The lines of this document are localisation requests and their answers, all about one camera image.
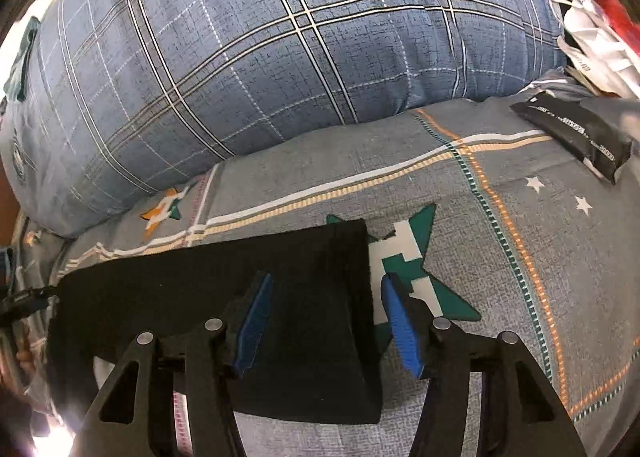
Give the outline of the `grey patterned bed sheet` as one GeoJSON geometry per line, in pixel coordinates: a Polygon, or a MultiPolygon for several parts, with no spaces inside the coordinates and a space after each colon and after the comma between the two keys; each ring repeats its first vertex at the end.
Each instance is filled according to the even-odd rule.
{"type": "Polygon", "coordinates": [[[215,166],[154,232],[130,212],[64,241],[26,222],[23,287],[74,269],[202,243],[361,218],[375,240],[426,206],[422,260],[461,295],[473,329],[515,330],[544,368],[586,451],[605,456],[639,411],[639,162],[601,180],[513,111],[456,99],[326,128],[215,166]]]}

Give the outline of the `white and red clutter pile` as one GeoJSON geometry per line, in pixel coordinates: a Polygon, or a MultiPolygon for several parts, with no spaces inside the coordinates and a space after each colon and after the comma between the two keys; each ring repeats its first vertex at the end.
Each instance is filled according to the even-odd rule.
{"type": "Polygon", "coordinates": [[[556,0],[566,8],[558,39],[572,75],[594,94],[639,97],[639,25],[619,0],[556,0]]]}

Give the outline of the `black pants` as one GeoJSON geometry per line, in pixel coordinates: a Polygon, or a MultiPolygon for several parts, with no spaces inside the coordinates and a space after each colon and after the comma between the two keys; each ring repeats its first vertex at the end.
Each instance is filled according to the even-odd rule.
{"type": "Polygon", "coordinates": [[[273,279],[254,364],[229,385],[236,411],[336,425],[381,417],[367,226],[361,220],[104,262],[66,275],[46,379],[78,427],[96,397],[95,359],[116,363],[149,331],[182,335],[219,316],[259,273],[273,279]]]}

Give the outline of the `black plastic packet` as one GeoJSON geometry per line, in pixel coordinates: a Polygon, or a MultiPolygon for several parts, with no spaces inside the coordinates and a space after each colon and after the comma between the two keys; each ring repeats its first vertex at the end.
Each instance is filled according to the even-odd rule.
{"type": "Polygon", "coordinates": [[[616,184],[616,172],[631,157],[631,141],[579,104],[542,92],[510,108],[559,142],[596,177],[616,184]]]}

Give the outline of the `blue plaid pillow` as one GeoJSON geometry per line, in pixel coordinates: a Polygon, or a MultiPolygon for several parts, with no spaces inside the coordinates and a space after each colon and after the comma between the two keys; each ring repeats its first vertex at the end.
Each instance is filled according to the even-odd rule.
{"type": "Polygon", "coordinates": [[[3,168],[75,237],[317,128],[511,95],[560,35],[551,0],[54,0],[6,84],[3,168]]]}

